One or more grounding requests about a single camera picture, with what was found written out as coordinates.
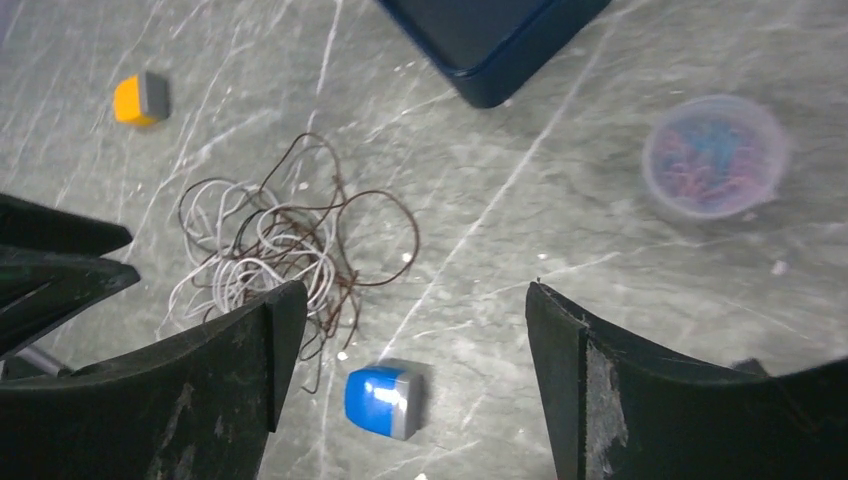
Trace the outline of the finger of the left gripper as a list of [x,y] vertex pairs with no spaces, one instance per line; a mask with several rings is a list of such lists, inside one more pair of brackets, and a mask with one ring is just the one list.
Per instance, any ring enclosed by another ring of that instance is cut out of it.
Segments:
[[122,225],[1,195],[3,246],[99,257],[132,240],[132,234]]
[[105,258],[3,248],[1,356],[12,357],[139,281],[135,268]]

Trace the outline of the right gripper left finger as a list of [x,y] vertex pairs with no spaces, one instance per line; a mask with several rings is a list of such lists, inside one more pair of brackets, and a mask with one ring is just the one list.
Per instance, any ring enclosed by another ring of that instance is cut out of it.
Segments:
[[291,281],[63,377],[1,386],[5,479],[253,479],[307,320]]

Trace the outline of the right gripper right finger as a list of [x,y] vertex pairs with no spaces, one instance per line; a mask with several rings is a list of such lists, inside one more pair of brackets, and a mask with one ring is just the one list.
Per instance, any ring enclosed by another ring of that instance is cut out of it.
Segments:
[[547,285],[529,345],[560,479],[843,479],[847,362],[772,376],[694,359]]

